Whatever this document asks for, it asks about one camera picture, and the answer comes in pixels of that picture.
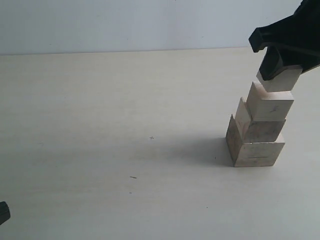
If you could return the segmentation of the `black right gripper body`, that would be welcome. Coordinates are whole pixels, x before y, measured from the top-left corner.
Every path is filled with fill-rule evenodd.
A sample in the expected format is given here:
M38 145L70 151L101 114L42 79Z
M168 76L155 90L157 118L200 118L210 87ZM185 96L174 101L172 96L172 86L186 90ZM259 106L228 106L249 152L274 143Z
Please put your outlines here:
M302 74L320 66L320 2L303 0L295 12L267 26L257 27L249 37L253 52L276 47L288 52L289 67Z

